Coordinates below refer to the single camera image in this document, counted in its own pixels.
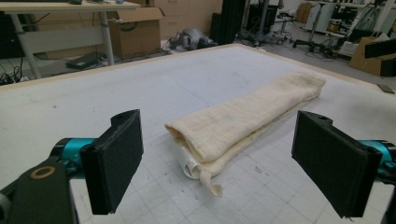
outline cable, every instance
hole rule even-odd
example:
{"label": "cable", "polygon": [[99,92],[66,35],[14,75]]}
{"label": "cable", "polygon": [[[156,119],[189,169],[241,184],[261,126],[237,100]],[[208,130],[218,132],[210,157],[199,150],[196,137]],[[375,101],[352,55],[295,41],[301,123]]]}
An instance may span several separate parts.
{"label": "cable", "polygon": [[42,16],[40,19],[36,20],[35,22],[33,22],[33,23],[30,24],[30,25],[34,25],[34,24],[40,22],[40,21],[43,20],[44,18],[48,17],[49,14],[50,14],[50,13],[47,13],[46,15]]}
{"label": "cable", "polygon": [[240,41],[241,44],[243,44],[243,45],[245,45],[245,46],[248,46],[248,47],[255,48],[255,46],[253,45],[253,43],[251,42],[251,40],[243,39],[243,38],[241,38],[241,37],[239,37],[239,36],[237,37],[237,39]]}
{"label": "cable", "polygon": [[3,68],[3,70],[4,70],[4,73],[6,73],[7,72],[7,70],[6,70],[6,68],[2,65],[2,64],[0,64],[0,67],[2,67]]}
{"label": "cable", "polygon": [[19,67],[18,67],[18,66],[15,66],[15,67],[14,67],[14,81],[15,81],[16,83],[20,82],[21,79],[22,79],[22,64],[23,64],[23,58],[21,57],[20,66],[19,66]]}
{"label": "cable", "polygon": [[326,54],[323,54],[323,53],[320,53],[320,52],[307,52],[306,51],[305,55],[307,57],[310,57],[310,58],[320,59],[321,61],[326,62],[326,63],[331,63],[331,62],[333,62],[335,60],[335,58],[331,58],[331,57],[328,58],[328,57],[326,57]]}
{"label": "cable", "polygon": [[2,76],[0,76],[0,86],[11,84],[13,82],[14,81],[7,73],[4,73]]}
{"label": "cable", "polygon": [[163,46],[161,47],[161,49],[165,50],[165,52],[167,52],[167,54],[172,54],[171,49],[170,49],[170,41],[171,41],[171,39],[172,39],[172,37],[169,38],[169,39],[163,44]]}
{"label": "cable", "polygon": [[250,35],[250,33],[251,32],[254,32],[255,30],[255,28],[256,28],[256,26],[259,26],[260,25],[260,17],[253,17],[252,19],[251,19],[251,22],[253,22],[253,26],[252,27],[250,27],[250,29],[247,31],[247,35]]}

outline fabric fold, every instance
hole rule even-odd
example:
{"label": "fabric fold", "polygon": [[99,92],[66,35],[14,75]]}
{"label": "fabric fold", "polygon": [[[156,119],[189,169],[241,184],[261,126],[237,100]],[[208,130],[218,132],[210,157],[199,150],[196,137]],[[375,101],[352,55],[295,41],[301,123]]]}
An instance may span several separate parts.
{"label": "fabric fold", "polygon": [[277,119],[318,97],[325,82],[315,74],[293,72],[251,93],[166,123],[184,173],[221,196],[221,186],[211,184],[211,177]]}

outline floor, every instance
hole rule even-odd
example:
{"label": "floor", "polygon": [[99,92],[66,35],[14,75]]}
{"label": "floor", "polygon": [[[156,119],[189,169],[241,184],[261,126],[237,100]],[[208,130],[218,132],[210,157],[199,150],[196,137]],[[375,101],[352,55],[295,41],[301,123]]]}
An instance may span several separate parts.
{"label": "floor", "polygon": [[[276,22],[273,31],[278,31],[280,30],[281,27],[281,22]],[[303,23],[299,22],[288,22],[286,25],[286,31],[290,32],[290,35],[288,35],[288,38],[291,38],[292,40],[295,39],[301,39],[301,40],[307,40],[310,36],[310,33],[307,31],[304,31],[302,29],[304,27]],[[313,37],[313,40],[316,43],[333,43],[334,40],[339,38],[338,36],[328,36],[324,34],[315,34]],[[238,39],[235,40],[235,42],[239,43],[246,43],[246,41],[239,41]],[[164,49],[167,48],[166,41],[162,42],[162,46]],[[324,68],[348,77],[354,77],[356,79],[360,79],[366,82],[374,83],[374,84],[385,84],[396,90],[396,77],[377,77],[374,75],[371,75],[366,72],[362,72],[360,70],[354,69],[350,66],[348,66],[348,59],[343,57],[343,58],[336,58],[336,59],[331,59],[331,58],[325,58],[319,53],[312,53],[309,52],[309,48],[307,46],[297,46],[296,49],[292,47],[292,44],[289,42],[289,40],[284,41],[282,44],[277,44],[274,41],[266,41],[264,43],[261,43],[260,46],[261,49],[264,49],[268,52],[272,52],[274,54],[290,58],[293,60],[296,60],[298,62],[302,63],[308,63],[320,68]],[[184,49],[177,48],[177,50],[170,50],[166,51],[170,53],[178,53],[181,51],[185,51]],[[146,56],[138,56],[135,58],[132,58],[130,60],[120,60],[115,58],[116,63],[125,63],[125,62],[130,62],[130,61],[135,61],[135,60],[144,60],[146,58],[150,57],[158,57],[158,56],[163,56],[165,53],[159,53],[159,54],[151,54],[151,55],[146,55]],[[37,64],[39,66],[39,70],[42,73],[42,77],[51,77],[51,76],[59,76],[59,75],[64,75],[68,73],[73,73],[77,72],[78,70],[76,69],[70,69],[66,68],[64,65],[65,62],[68,60],[72,60],[74,58],[69,58],[65,60],[43,60],[36,57]],[[20,63],[20,59],[11,59],[11,60],[0,60],[0,64],[5,68],[6,71],[10,72],[13,70],[13,67],[18,66]],[[102,64],[97,64],[93,67],[98,67],[98,66],[103,66]],[[33,74],[29,70],[28,63],[24,60],[23,61],[23,66],[22,66],[22,72],[27,79],[32,79]]]}

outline table surface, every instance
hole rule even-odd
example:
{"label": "table surface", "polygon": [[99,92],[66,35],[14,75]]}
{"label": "table surface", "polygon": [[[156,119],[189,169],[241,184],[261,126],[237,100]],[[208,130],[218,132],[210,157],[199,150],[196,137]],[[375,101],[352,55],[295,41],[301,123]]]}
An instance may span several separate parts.
{"label": "table surface", "polygon": [[111,4],[93,4],[86,0],[82,1],[81,5],[72,5],[68,3],[47,3],[47,2],[1,2],[0,11],[6,14],[11,13],[39,13],[39,12],[75,12],[75,11],[116,11],[134,9],[140,7],[135,3],[123,2],[116,4],[110,1]]}
{"label": "table surface", "polygon": [[117,212],[93,216],[84,180],[71,186],[81,223],[379,223],[393,187],[374,184],[363,218],[341,219],[291,158],[296,112],[213,178],[213,197],[177,163],[164,124],[258,89],[292,71],[327,83],[301,107],[356,139],[396,143],[396,98],[375,85],[258,49],[230,45],[0,87],[0,189],[66,137],[97,137],[140,109],[145,154]]}

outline rolled fabric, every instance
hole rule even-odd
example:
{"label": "rolled fabric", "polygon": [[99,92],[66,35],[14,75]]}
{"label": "rolled fabric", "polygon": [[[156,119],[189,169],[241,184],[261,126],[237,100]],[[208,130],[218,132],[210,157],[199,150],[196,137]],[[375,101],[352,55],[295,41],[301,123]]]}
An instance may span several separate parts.
{"label": "rolled fabric", "polygon": [[318,97],[325,82],[315,74],[293,72],[251,93],[166,123],[184,173],[221,196],[221,186],[212,185],[211,177],[276,120]]}

